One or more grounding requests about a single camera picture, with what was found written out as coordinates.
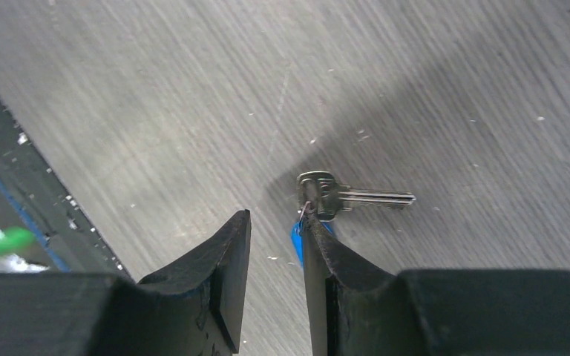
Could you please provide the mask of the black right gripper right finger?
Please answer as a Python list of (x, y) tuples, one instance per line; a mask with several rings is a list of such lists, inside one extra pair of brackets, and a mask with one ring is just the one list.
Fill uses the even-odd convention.
[(299, 224), (314, 355), (570, 355), (570, 271), (391, 274)]

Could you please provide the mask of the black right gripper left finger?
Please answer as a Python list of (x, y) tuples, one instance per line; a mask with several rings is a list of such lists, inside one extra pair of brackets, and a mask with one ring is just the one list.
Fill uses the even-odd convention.
[(0, 273), (0, 355), (234, 355), (251, 214), (139, 282), (113, 273)]

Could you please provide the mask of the blue key tag key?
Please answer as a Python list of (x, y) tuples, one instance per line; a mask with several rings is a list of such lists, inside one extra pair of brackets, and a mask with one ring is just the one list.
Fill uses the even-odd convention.
[(332, 232), (329, 223), (338, 213), (351, 211), (359, 205), (380, 205), (388, 208), (403, 209), (416, 201), (411, 192), (380, 191), (352, 188), (343, 184), (329, 171), (308, 171), (296, 179), (298, 199), (298, 221), (290, 232), (290, 239), (300, 265), (304, 264), (302, 242), (302, 219), (313, 215), (328, 232)]

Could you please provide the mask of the green key tag key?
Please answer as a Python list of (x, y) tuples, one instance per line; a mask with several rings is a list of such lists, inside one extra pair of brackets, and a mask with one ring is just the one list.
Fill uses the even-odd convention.
[(26, 228), (12, 227), (0, 233), (0, 257), (15, 254), (34, 244), (36, 236)]

